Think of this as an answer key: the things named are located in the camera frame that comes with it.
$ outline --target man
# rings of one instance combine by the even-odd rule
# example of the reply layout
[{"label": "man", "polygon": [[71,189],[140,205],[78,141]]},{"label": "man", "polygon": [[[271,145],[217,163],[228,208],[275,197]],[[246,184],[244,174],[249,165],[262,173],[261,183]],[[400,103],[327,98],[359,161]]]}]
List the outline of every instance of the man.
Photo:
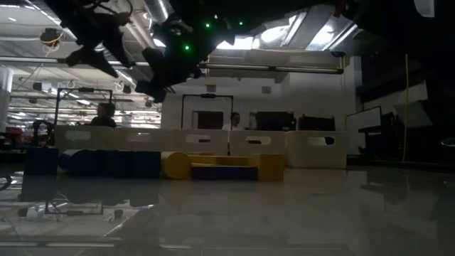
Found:
[{"label": "man", "polygon": [[97,109],[97,116],[93,118],[90,125],[92,126],[106,126],[115,128],[117,125],[112,119],[115,114],[115,105],[112,103],[100,103]]},{"label": "man", "polygon": [[238,112],[233,112],[230,115],[230,124],[225,124],[223,126],[223,130],[225,131],[243,131],[244,128],[241,127],[240,125],[240,114]]}]

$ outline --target cable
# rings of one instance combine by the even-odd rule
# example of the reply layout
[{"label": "cable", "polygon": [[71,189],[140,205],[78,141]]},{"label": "cable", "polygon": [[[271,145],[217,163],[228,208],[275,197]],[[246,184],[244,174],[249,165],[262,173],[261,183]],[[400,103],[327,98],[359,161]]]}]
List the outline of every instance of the cable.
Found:
[{"label": "cable", "polygon": [[407,148],[407,112],[410,102],[410,69],[409,69],[409,61],[407,54],[405,55],[405,66],[406,66],[406,105],[405,105],[405,140],[403,142],[403,159],[406,159],[406,148]]},{"label": "cable", "polygon": [[14,90],[12,90],[12,92],[15,92],[17,90],[19,90],[23,85],[25,85],[25,83],[28,81],[28,79],[31,78],[31,76],[36,72],[37,69],[39,69],[39,67],[41,67],[42,64],[39,64],[34,71],[32,71],[32,73]]}]

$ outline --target ceiling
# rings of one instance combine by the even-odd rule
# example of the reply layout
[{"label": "ceiling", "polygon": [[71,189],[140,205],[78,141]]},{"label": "ceiling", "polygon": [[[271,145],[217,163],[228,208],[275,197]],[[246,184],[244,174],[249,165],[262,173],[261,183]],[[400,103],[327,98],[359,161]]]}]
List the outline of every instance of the ceiling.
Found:
[{"label": "ceiling", "polygon": [[[134,23],[121,28],[124,34],[124,48],[130,60],[143,61],[141,51],[144,44],[155,47],[154,44],[159,42],[153,41],[150,37],[149,19],[147,15],[144,15],[150,10],[147,9],[144,1],[133,0],[132,3],[134,5],[132,15]],[[117,11],[126,11],[128,8],[125,0],[113,1],[109,4]],[[210,55],[209,62],[339,68],[339,59],[334,58],[329,50],[342,50],[350,55],[364,53],[366,47],[360,47],[362,43],[359,42],[368,41],[364,44],[370,46],[378,39],[367,33],[363,33],[363,38],[354,39],[359,34],[358,29],[354,27],[352,22],[343,17],[333,17],[333,10],[334,7],[332,6],[314,6],[299,12],[295,16],[287,16],[274,23],[268,23],[266,25],[270,29],[254,38],[239,36],[234,46],[228,44],[219,46],[220,49],[215,50]],[[75,38],[70,33],[65,33],[63,42],[58,48],[54,49],[43,46],[38,40],[39,34],[45,28],[61,29],[59,23],[60,21],[43,1],[0,0],[0,56],[65,58],[79,48],[75,43]],[[109,54],[107,54],[107,58],[114,60]],[[75,88],[95,87],[114,90],[117,109],[119,110],[118,122],[134,123],[136,116],[142,121],[141,115],[151,114],[154,117],[148,122],[149,127],[159,127],[157,117],[160,115],[161,106],[145,107],[145,95],[135,92],[126,95],[121,91],[122,86],[119,85],[122,81],[125,85],[131,85],[134,88],[134,83],[137,80],[149,80],[152,71],[148,67],[119,70],[122,75],[115,79],[87,66],[69,68],[64,65],[31,65],[30,63],[12,62],[3,62],[0,65],[12,68],[15,74],[13,98],[10,106],[16,107],[15,110],[19,112],[31,111],[25,107],[34,107],[35,112],[37,112],[34,118],[53,117],[49,113],[52,111],[49,110],[55,107],[55,95],[52,95],[52,92],[34,91],[32,88],[34,82],[49,81],[56,88],[66,87],[72,81],[71,85],[74,85]],[[244,70],[209,70],[207,76],[208,78],[203,80],[189,80],[173,86],[173,90],[176,94],[205,92],[205,84],[210,83],[219,85],[225,94],[235,95],[248,91],[245,86],[254,87],[253,78],[260,78],[277,86],[284,78],[283,73]],[[239,85],[242,85],[244,89],[240,90]],[[73,92],[73,94],[82,98],[77,92]],[[30,97],[39,97],[38,104],[29,103]],[[67,110],[70,113],[68,120],[72,122],[77,119],[89,120],[91,115],[82,117],[75,113],[86,109],[85,114],[95,114],[96,104],[92,104],[92,106],[81,105],[73,99],[63,101],[60,107],[75,109]],[[131,113],[134,110],[143,112]]]}]

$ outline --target white floor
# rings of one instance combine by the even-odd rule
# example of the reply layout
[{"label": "white floor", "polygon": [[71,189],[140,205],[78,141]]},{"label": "white floor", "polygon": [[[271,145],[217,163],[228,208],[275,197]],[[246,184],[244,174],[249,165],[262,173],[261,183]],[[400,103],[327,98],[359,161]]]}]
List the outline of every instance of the white floor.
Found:
[{"label": "white floor", "polygon": [[[18,218],[18,191],[2,191],[0,255],[455,255],[453,180],[368,168],[290,169],[284,183],[81,181],[60,192],[146,206],[125,201],[59,221],[33,210]],[[91,206],[61,210],[99,210]],[[124,211],[121,220],[111,220],[115,209]],[[24,252],[11,241],[42,243]]]}]

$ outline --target handle cutout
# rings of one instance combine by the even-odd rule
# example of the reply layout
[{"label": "handle cutout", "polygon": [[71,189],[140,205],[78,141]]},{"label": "handle cutout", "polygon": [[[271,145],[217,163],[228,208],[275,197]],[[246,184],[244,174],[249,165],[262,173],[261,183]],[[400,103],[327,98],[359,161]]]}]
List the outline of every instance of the handle cutout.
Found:
[{"label": "handle cutout", "polygon": [[272,138],[261,136],[248,136],[245,138],[248,144],[269,145],[272,143]]},{"label": "handle cutout", "polygon": [[68,140],[89,140],[92,137],[92,132],[89,131],[67,131],[65,138]]},{"label": "handle cutout", "polygon": [[332,137],[308,137],[308,144],[311,146],[331,146],[335,144]]},{"label": "handle cutout", "polygon": [[212,142],[210,135],[188,134],[186,135],[186,143],[203,144]]}]

